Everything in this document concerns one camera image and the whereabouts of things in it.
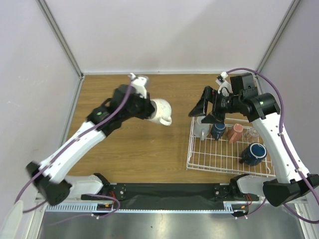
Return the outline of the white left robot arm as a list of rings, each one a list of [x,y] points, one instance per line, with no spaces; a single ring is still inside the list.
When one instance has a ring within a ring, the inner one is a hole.
[[[112,97],[94,108],[80,128],[55,153],[26,170],[33,185],[52,205],[62,203],[72,185],[65,180],[70,169],[96,144],[130,118],[148,119],[155,111],[145,86],[130,83],[117,87]]]

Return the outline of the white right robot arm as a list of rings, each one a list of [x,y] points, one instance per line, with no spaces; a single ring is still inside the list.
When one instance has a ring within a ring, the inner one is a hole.
[[[260,195],[277,207],[313,192],[319,176],[309,172],[292,145],[283,125],[283,103],[277,103],[270,93],[259,94],[251,73],[233,76],[229,82],[226,77],[227,73],[218,76],[218,90],[210,86],[203,89],[189,117],[203,117],[203,123],[215,124],[223,123],[226,114],[242,114],[261,136],[275,167],[271,181],[248,174],[238,176],[229,188],[230,196],[241,200],[247,193]]]

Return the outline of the pink mug white inside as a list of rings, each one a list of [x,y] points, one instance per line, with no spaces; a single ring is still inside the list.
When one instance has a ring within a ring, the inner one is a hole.
[[[243,125],[236,123],[227,132],[228,143],[232,144],[237,142],[243,134]]]

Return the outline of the small dark blue mug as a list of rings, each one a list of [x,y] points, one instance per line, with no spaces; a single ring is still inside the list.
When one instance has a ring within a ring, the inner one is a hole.
[[[226,126],[224,123],[215,123],[212,125],[210,134],[214,140],[218,141],[225,133],[225,130]]]

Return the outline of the cream round mug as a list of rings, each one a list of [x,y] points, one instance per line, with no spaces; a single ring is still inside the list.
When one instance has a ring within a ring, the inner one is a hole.
[[[151,104],[155,111],[148,120],[153,123],[170,126],[172,124],[172,108],[169,102],[164,99],[152,99]]]

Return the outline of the glossy dark blue mug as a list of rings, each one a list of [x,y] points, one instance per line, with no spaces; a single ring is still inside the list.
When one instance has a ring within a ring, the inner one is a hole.
[[[249,166],[256,166],[267,157],[267,150],[264,145],[254,142],[246,147],[242,154],[239,163],[246,163]]]

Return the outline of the light grey footed cup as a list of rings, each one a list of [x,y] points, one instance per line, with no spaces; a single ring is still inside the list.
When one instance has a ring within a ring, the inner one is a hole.
[[[197,117],[194,122],[193,134],[201,141],[204,141],[205,138],[210,134],[211,125],[208,123],[203,123],[202,120],[205,116]]]

